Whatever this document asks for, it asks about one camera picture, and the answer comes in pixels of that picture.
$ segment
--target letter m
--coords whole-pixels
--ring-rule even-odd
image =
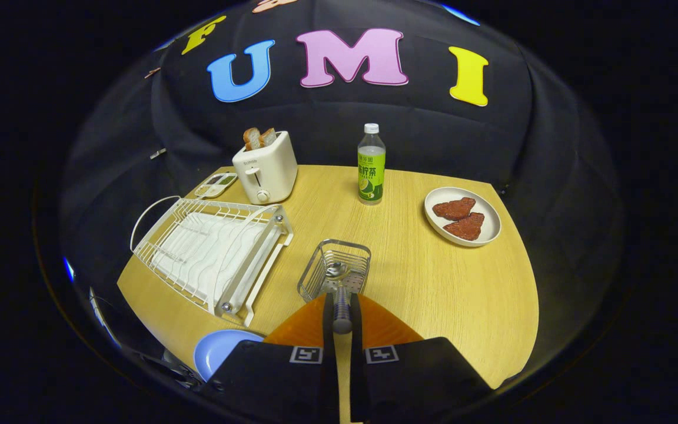
[[[363,32],[354,47],[347,45],[338,35],[328,30],[306,32],[297,41],[305,45],[307,75],[303,87],[322,87],[334,82],[326,69],[330,62],[342,80],[351,82],[368,59],[368,72],[363,80],[370,84],[404,85],[409,81],[401,72],[398,43],[403,33],[393,29],[371,28]]]

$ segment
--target foam letter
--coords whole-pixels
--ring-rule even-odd
[[[187,53],[188,51],[196,48],[205,41],[205,35],[209,35],[213,29],[216,27],[216,24],[226,19],[226,16],[218,17],[215,21],[208,22],[204,26],[197,29],[192,34],[188,35],[188,45],[185,47],[185,50],[182,51],[182,54]]]
[[[449,47],[449,51],[457,57],[457,85],[449,89],[449,94],[469,104],[487,105],[488,97],[483,94],[483,67],[488,61],[463,48]]]
[[[275,8],[278,5],[286,5],[287,3],[294,3],[297,0],[263,0],[263,2],[258,3],[258,6],[255,6],[255,9],[252,10],[254,14],[267,11],[268,9]]]
[[[263,90],[271,78],[268,49],[272,45],[274,40],[266,40],[245,49],[252,60],[252,78],[242,85],[235,85],[232,80],[232,62],[236,54],[228,54],[211,62],[207,70],[211,73],[213,95],[222,102],[239,102]]]
[[[409,81],[401,72],[398,43],[403,33],[393,29],[371,28],[350,47],[338,35],[328,30],[306,32],[297,37],[305,45],[307,75],[303,87],[322,87],[334,82],[326,72],[326,61],[331,62],[342,80],[350,82],[360,72],[360,65],[368,58],[368,72],[363,80],[379,85],[404,85]]]

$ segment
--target white dish rack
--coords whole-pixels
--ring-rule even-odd
[[[178,200],[132,248],[143,216],[172,198]],[[171,196],[140,215],[129,247],[186,299],[213,316],[248,327],[255,316],[253,301],[275,258],[292,238],[293,229],[280,204],[261,207]],[[242,306],[247,309],[244,319],[237,315]]]

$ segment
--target yellow letter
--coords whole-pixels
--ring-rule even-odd
[[[488,60],[463,48],[449,47],[449,51],[457,57],[457,85],[449,89],[449,94],[469,104],[487,105],[488,97],[483,94],[483,67]]]
[[[223,21],[226,18],[227,18],[226,16],[221,16],[215,21],[209,22],[209,24],[205,24],[204,26],[200,27],[197,31],[188,35],[188,46],[186,46],[185,50],[182,51],[182,54],[185,54],[188,51],[196,48],[197,46],[202,45],[202,43],[205,41],[204,36],[209,35],[216,27],[216,24],[218,24],[219,22]]]

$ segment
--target bottle label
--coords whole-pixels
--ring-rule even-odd
[[[379,201],[384,195],[385,153],[368,156],[357,154],[358,183],[360,198]]]

